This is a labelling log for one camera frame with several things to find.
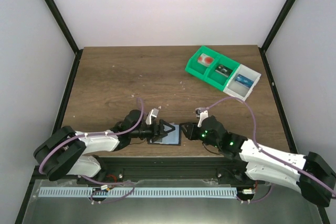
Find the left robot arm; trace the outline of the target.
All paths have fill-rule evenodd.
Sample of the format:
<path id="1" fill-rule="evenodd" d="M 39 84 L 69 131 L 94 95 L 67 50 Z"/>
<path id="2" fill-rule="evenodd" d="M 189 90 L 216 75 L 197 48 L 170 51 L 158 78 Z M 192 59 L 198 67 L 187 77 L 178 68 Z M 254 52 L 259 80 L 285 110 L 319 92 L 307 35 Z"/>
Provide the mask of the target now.
<path id="1" fill-rule="evenodd" d="M 174 134 L 176 125 L 157 120 L 157 114 L 157 109 L 152 109 L 148 115 L 132 110 L 123 121 L 104 132 L 84 133 L 64 126 L 34 151 L 39 172 L 50 181 L 79 175 L 101 184 L 107 180 L 109 171 L 96 152 L 120 151 L 134 138 L 155 143 Z"/>

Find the black leather card holder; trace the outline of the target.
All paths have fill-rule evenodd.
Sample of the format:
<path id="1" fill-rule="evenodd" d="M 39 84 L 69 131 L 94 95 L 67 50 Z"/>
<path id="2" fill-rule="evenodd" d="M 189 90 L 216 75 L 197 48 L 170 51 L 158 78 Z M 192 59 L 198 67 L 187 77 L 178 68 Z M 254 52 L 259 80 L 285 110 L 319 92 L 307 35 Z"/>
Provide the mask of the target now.
<path id="1" fill-rule="evenodd" d="M 151 140 L 148 141 L 148 144 L 152 145 L 171 145 L 171 146 L 180 146 L 181 145 L 181 131 L 178 124 L 173 124 L 175 130 L 170 132 L 166 137 L 161 138 L 155 142 Z"/>

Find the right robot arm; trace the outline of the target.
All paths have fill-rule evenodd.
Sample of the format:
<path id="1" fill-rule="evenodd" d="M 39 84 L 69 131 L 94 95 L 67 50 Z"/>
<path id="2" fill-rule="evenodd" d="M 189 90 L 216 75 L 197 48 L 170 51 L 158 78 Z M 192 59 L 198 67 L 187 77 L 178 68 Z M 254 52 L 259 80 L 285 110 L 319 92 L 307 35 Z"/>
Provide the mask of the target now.
<path id="1" fill-rule="evenodd" d="M 245 136 L 227 131 L 216 117 L 182 124 L 189 140 L 199 140 L 218 149 L 225 158 L 246 164 L 245 175 L 288 187 L 319 207 L 335 199 L 335 171 L 317 153 L 287 153 L 263 146 Z"/>

